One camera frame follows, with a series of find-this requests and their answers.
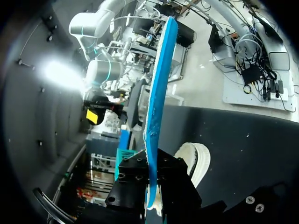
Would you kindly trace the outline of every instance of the white floor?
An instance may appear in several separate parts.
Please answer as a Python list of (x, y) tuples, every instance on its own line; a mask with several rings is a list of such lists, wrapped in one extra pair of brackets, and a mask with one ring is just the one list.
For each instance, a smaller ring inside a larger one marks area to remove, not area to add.
[[(241, 11), (248, 22), (251, 21), (251, 15), (247, 12), (248, 10), (242, 8), (241, 3), (236, 2), (233, 4), (238, 7), (238, 9)], [(208, 13), (217, 22), (228, 24), (228, 22), (213, 8)], [(208, 45), (211, 26), (206, 24), (206, 22), (202, 18), (200, 18), (192, 11), (185, 18), (181, 17), (179, 21), (189, 26), (197, 33), (197, 39), (189, 50), (184, 64), (183, 80), (169, 83), (168, 86), (168, 91), (170, 93), (176, 94), (185, 99), (185, 106), (248, 112), (298, 122), (298, 111), (296, 111), (295, 113), (290, 113), (286, 111), (279, 111), (262, 107), (231, 105), (224, 103), (222, 101), (224, 75), (214, 66), (212, 62), (212, 53)], [(290, 50), (290, 44), (288, 44), (289, 41), (286, 40), (281, 32), (280, 34), (285, 40), (286, 47), (291, 54), (292, 51)], [(298, 67), (292, 58), (291, 70), (293, 73), (294, 83), (298, 84)]]

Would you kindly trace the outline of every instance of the bolt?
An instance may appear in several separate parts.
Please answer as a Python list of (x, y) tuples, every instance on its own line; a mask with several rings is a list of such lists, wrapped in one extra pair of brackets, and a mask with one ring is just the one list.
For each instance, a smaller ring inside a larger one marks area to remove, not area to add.
[(56, 30), (57, 28), (58, 28), (58, 26), (55, 25), (55, 26), (51, 27), (51, 28), (49, 29), (49, 31), (53, 33), (53, 31)]
[(247, 204), (253, 204), (255, 200), (256, 200), (256, 199), (255, 199), (253, 196), (248, 196), (248, 197), (245, 199), (245, 202), (246, 202)]
[(265, 206), (263, 204), (258, 204), (256, 206), (256, 212), (257, 213), (262, 213), (264, 209), (265, 209)]
[(50, 42), (52, 40), (53, 40), (53, 36), (52, 35), (50, 35), (50, 36), (47, 37), (47, 42)]
[(124, 178), (126, 175), (124, 175), (124, 174), (118, 174), (118, 178), (119, 179), (122, 179), (122, 178)]
[(143, 176), (142, 175), (137, 175), (135, 178), (136, 178), (136, 180), (139, 181), (139, 180), (141, 180), (143, 178)]

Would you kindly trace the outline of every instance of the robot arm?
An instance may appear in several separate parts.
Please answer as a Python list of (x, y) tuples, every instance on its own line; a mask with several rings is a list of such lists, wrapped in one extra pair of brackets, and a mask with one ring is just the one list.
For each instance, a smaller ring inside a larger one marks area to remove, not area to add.
[(105, 0), (96, 13), (79, 13), (74, 16), (69, 25), (69, 32), (77, 38), (88, 61), (88, 53), (94, 51), (97, 38), (105, 34), (120, 10), (133, 1), (135, 0)]

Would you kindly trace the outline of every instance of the electronic device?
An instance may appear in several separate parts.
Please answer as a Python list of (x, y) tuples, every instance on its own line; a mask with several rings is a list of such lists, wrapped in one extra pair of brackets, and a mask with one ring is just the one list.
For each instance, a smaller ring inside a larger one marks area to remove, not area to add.
[(273, 70), (289, 70), (290, 57), (284, 43), (276, 38), (273, 38), (272, 36), (268, 36), (264, 26), (259, 22), (258, 19), (254, 18), (253, 22), (260, 39), (263, 41), (263, 46), (267, 51), (271, 68)]

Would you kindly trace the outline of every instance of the blue board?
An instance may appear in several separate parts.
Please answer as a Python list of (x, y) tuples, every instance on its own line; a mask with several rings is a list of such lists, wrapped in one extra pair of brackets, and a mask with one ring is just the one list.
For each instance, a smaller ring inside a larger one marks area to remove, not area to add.
[(178, 25), (174, 18), (166, 22), (156, 56), (154, 77), (152, 80), (146, 127), (143, 133), (145, 149), (149, 163), (149, 200), (152, 207), (157, 191), (157, 151), (161, 120), (165, 102), (168, 77), (171, 71), (172, 56), (178, 34)]

